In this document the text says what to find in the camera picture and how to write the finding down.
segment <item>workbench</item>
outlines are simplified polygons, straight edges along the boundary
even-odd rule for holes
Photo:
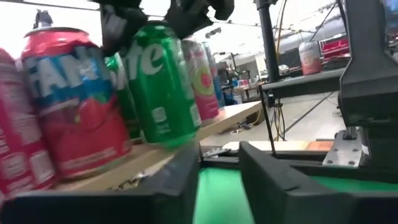
[[[226,106],[220,110],[219,115],[212,122],[206,123],[198,130],[196,140],[200,141],[212,134],[222,132],[235,123],[244,120],[250,114],[261,110],[261,108],[260,101]],[[87,179],[59,184],[55,189],[105,190],[130,179],[137,173],[161,161],[167,161],[168,158],[173,156],[174,152],[145,144],[135,145],[132,147],[130,155],[120,165],[111,170]]]

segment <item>green conveyor belt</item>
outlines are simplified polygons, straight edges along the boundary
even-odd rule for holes
[[[352,192],[398,190],[398,184],[313,177],[331,189]],[[254,223],[237,170],[207,168],[200,172],[195,224]]]

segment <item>wooden board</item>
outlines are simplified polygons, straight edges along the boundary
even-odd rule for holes
[[[245,117],[261,109],[259,101],[241,105],[226,106],[220,110],[220,114],[205,124],[197,132],[197,141],[200,141],[212,134],[224,131],[226,128],[240,122]],[[132,152],[123,162],[111,170],[100,175],[83,180],[63,183],[56,186],[57,190],[105,190],[128,180],[141,172],[169,157],[173,152],[159,147],[145,144],[133,146]]]
[[[254,147],[262,151],[270,151],[271,144],[269,141],[249,141]],[[274,146],[276,151],[295,151],[295,150],[309,150],[309,151],[329,151],[333,141],[275,141]],[[229,142],[223,146],[225,149],[238,150],[239,142]]]

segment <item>red container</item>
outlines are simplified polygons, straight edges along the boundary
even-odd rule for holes
[[[18,192],[46,189],[55,171],[15,61],[0,48],[0,204]]]
[[[300,52],[303,75],[311,75],[322,71],[322,61],[317,42],[302,42],[298,47]]]
[[[26,35],[22,64],[40,126],[63,178],[108,169],[131,149],[98,46],[79,29]]]
[[[328,61],[333,57],[344,56],[349,53],[348,39],[342,39],[325,44],[322,47],[323,61]]]

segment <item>green sprite can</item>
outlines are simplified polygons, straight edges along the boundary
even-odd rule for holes
[[[126,54],[129,87],[148,144],[179,146],[195,137],[201,120],[181,42],[162,21],[149,21]]]
[[[130,139],[136,141],[141,138],[139,134],[139,123],[134,111],[134,102],[127,84],[126,71],[122,60],[119,54],[116,53],[112,57],[106,58],[105,63],[111,73],[113,87],[116,89],[121,114],[129,130]]]

